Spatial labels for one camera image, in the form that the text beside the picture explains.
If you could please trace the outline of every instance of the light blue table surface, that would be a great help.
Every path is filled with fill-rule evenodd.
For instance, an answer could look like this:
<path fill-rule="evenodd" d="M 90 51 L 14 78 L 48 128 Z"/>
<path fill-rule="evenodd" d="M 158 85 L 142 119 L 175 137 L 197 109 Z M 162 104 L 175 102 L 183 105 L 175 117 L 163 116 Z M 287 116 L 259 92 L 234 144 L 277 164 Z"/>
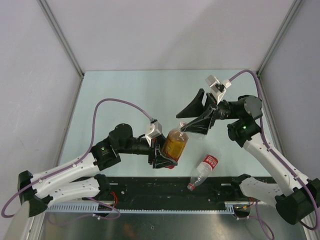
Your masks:
<path fill-rule="evenodd" d="M 87 71 L 69 127 L 60 164 L 83 154 L 91 140 L 93 112 L 96 104 L 104 98 L 118 98 L 132 102 L 162 124 L 165 136 L 178 126 L 181 119 L 176 114 L 184 109 L 203 88 L 210 91 L 205 79 L 209 75 L 220 80 L 229 79 L 239 70 L 153 70 L 153 71 Z M 224 99 L 236 101 L 242 95 L 257 95 L 251 75 L 244 73 L 227 89 Z M 228 137 L 227 124 L 235 120 L 217 120 L 207 136 L 199 139 L 190 135 L 185 150 L 174 169 L 152 169 L 148 157 L 121 154 L 121 162 L 102 173 L 112 177 L 187 177 L 206 154 L 218 149 L 222 157 L 212 171 L 212 177 L 270 176 L 262 165 Z M 271 139 L 266 118 L 263 117 L 266 135 Z M 149 120 L 135 108 L 118 103 L 100 105 L 95 124 L 94 144 L 105 139 L 116 125 L 127 123 L 133 135 L 145 133 Z"/>

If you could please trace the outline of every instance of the red label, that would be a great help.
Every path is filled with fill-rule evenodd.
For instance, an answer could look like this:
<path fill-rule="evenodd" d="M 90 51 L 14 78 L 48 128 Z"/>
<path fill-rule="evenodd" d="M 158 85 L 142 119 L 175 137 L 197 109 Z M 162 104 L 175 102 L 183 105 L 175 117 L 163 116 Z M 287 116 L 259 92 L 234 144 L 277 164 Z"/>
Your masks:
<path fill-rule="evenodd" d="M 214 156 L 207 155 L 205 156 L 203 162 L 209 164 L 212 167 L 212 169 L 214 169 L 215 166 L 218 164 L 218 159 L 216 159 Z"/>

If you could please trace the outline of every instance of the bottle with orange liquid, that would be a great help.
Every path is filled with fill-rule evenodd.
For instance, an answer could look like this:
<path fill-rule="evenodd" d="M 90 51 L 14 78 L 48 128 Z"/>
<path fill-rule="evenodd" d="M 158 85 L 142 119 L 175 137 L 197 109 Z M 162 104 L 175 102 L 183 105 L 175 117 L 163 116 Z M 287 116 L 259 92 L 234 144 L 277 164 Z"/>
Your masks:
<path fill-rule="evenodd" d="M 166 137 L 165 143 L 162 147 L 162 153 L 178 162 L 188 142 L 188 135 L 185 132 L 181 132 L 181 128 L 186 125 L 186 122 L 180 122 L 179 126 L 172 129 Z"/>

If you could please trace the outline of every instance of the clear plastic bottle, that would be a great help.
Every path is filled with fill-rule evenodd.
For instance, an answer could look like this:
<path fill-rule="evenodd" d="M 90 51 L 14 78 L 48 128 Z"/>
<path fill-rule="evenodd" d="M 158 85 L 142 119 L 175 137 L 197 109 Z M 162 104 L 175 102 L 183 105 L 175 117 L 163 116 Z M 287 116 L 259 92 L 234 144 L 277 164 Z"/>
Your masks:
<path fill-rule="evenodd" d="M 172 129 L 166 137 L 165 143 L 162 147 L 162 153 L 178 162 L 188 142 L 188 135 L 185 132 L 181 132 L 180 129 L 186 125 L 186 122 L 180 122 L 179 126 Z"/>
<path fill-rule="evenodd" d="M 218 164 L 218 158 L 221 157 L 221 154 L 219 151 L 215 152 L 216 153 L 214 155 L 216 157 L 212 155 L 205 156 L 199 166 L 192 171 L 190 183 L 187 186 L 190 191 L 193 191 L 197 186 L 202 184 Z"/>

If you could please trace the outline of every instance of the wall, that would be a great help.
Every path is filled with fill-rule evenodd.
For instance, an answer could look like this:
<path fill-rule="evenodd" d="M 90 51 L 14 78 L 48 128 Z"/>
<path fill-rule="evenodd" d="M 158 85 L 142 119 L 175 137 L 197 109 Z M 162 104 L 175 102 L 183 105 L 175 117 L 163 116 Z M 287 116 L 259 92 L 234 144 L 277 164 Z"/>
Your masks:
<path fill-rule="evenodd" d="M 262 73 L 287 158 L 320 177 L 320 1 L 305 1 Z"/>
<path fill-rule="evenodd" d="M 84 71 L 256 70 L 293 0 L 48 0 Z"/>
<path fill-rule="evenodd" d="M 0 7 L 0 206 L 18 174 L 51 168 L 80 78 L 35 0 Z M 7 214 L 20 206 L 14 200 Z M 9 219 L 0 217 L 0 239 Z"/>

